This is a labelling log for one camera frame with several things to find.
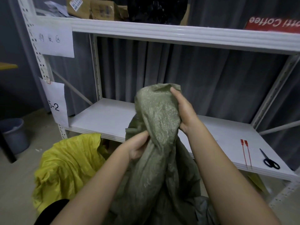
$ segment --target floor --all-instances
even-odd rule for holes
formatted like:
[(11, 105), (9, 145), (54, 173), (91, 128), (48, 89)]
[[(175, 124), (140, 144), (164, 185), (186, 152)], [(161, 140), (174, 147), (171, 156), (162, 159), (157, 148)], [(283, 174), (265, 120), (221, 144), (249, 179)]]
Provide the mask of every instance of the floor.
[[(34, 189), (33, 174), (42, 153), (61, 140), (53, 117), (43, 109), (23, 118), (30, 147), (17, 155), (17, 161), (10, 164), (0, 150), (0, 224), (31, 225), (36, 220), (31, 194)], [(201, 191), (207, 196), (203, 182)], [(300, 224), (300, 189), (274, 209), (284, 225)]]

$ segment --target gray bucket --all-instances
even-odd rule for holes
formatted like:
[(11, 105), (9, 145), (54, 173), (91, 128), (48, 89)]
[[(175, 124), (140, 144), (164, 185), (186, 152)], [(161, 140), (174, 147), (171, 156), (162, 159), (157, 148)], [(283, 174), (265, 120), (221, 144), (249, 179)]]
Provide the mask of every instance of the gray bucket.
[(21, 118), (9, 118), (0, 121), (0, 132), (2, 132), (7, 144), (15, 155), (29, 147), (23, 125), (24, 121)]

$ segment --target scissors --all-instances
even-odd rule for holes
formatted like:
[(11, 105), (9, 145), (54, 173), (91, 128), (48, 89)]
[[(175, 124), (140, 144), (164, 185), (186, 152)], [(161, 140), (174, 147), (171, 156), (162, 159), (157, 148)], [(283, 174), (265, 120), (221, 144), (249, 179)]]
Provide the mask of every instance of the scissors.
[(272, 159), (269, 159), (268, 156), (260, 149), (260, 151), (262, 152), (262, 154), (264, 155), (265, 159), (263, 160), (264, 164), (267, 165), (268, 167), (273, 167), (277, 170), (280, 169), (280, 166), (274, 162)]

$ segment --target black plastic bag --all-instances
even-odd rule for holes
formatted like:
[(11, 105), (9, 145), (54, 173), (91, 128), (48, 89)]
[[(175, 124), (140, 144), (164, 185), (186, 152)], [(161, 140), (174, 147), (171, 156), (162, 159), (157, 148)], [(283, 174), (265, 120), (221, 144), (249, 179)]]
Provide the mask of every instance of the black plastic bag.
[(127, 0), (132, 22), (179, 25), (188, 0)]

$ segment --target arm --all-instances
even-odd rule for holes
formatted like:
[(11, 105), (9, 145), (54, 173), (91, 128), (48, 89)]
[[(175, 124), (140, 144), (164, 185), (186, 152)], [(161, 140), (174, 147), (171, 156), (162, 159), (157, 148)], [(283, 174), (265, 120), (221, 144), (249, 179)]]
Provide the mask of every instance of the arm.
[(171, 88), (182, 123), (210, 200), (221, 224), (280, 224), (271, 208), (219, 147), (192, 105)]
[(121, 144), (51, 225), (101, 224), (129, 161), (141, 157), (147, 138), (148, 132), (144, 131)]

